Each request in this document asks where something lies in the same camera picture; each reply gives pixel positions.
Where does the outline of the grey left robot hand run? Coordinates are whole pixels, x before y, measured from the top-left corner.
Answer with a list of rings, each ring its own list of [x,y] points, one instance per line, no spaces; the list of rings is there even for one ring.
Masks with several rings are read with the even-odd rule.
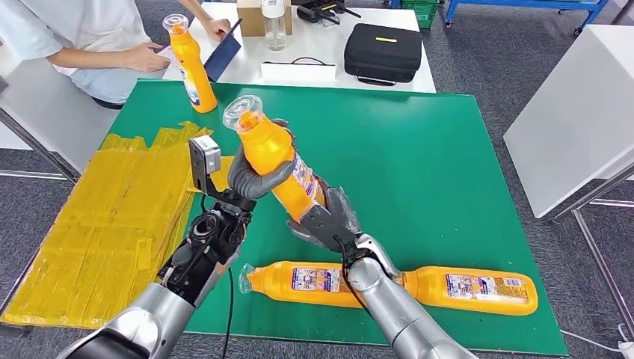
[[[297,159],[285,161],[271,173],[260,176],[244,155],[240,144],[230,165],[227,183],[230,189],[248,200],[257,200],[286,181],[295,169]]]

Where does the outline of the person's left hand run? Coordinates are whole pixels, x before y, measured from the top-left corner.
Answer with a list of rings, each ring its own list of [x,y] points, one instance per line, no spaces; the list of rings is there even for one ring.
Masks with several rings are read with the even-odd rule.
[[[201,20],[201,24],[211,40],[221,41],[229,33],[231,24],[228,19],[215,20],[205,18]]]

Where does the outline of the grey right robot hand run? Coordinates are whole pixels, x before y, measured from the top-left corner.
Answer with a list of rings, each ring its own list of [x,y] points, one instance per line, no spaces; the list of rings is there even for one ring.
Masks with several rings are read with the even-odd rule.
[[[328,185],[320,177],[325,205],[316,204],[299,221],[289,219],[286,226],[299,239],[341,253],[341,244],[354,242],[361,232],[359,221],[341,187]]]

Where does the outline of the person's right hand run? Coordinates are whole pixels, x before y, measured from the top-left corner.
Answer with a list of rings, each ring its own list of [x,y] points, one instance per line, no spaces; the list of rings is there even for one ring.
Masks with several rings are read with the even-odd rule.
[[[127,69],[146,73],[166,69],[170,60],[159,54],[163,48],[153,42],[141,43],[123,52],[122,64]]]

